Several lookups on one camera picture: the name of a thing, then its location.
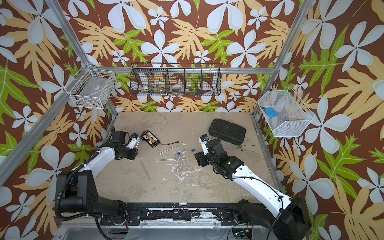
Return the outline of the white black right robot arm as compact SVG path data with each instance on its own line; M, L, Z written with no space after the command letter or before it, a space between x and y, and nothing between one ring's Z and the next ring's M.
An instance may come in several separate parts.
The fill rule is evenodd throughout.
M300 198L291 198L266 183L239 158L229 156L219 139L199 138L202 151L195 153L201 167L211 165L215 174L230 180L254 196L263 206L247 200L233 207L236 224L263 226L279 240L302 240L312 227L309 211Z

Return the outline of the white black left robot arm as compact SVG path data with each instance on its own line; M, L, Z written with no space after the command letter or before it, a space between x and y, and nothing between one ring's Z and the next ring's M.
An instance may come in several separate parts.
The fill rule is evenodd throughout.
M114 160L134 160L138 155L140 136L133 133L126 140L128 133L110 132L105 143L84 163L69 172L62 172L57 177L55 214L62 221L80 217L96 219L113 218L121 223L126 218L123 202L111 200L99 195L95 178Z

